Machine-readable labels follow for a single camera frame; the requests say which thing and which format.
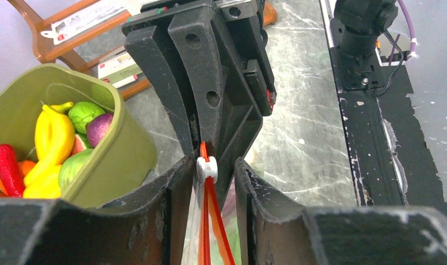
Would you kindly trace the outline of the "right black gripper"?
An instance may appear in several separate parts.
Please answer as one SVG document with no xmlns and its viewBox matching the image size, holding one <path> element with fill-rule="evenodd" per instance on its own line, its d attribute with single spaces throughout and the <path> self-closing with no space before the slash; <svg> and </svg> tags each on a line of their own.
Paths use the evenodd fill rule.
<svg viewBox="0 0 447 265">
<path fill-rule="evenodd" d="M 218 199 L 275 104 L 261 22 L 256 14 L 228 20 L 215 1 L 193 1 L 142 7 L 122 26 L 126 51 L 153 85 L 183 153 L 200 139 L 217 159 Z"/>
</svg>

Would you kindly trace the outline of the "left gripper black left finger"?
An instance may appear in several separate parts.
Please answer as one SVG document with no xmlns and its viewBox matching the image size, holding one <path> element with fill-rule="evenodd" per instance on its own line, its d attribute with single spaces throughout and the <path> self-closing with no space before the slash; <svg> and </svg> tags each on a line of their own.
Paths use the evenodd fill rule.
<svg viewBox="0 0 447 265">
<path fill-rule="evenodd" d="M 0 198 L 0 264 L 180 264 L 194 156 L 100 208 Z"/>
</svg>

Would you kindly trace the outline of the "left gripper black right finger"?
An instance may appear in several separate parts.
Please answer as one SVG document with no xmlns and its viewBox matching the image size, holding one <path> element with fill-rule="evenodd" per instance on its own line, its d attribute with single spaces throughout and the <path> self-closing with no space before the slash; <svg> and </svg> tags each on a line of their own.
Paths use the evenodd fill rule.
<svg viewBox="0 0 447 265">
<path fill-rule="evenodd" d="M 243 264 L 447 264 L 447 218 L 428 207 L 306 207 L 233 172 Z"/>
</svg>

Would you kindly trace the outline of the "clear zip top bag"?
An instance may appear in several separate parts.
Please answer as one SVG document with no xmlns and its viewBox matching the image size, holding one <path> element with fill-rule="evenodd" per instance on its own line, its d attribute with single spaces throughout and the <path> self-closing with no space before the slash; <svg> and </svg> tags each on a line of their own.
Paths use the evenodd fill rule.
<svg viewBox="0 0 447 265">
<path fill-rule="evenodd" d="M 222 178 L 209 150 L 205 142 L 200 144 L 181 264 L 242 264 L 235 183 L 219 206 L 216 184 Z"/>
</svg>

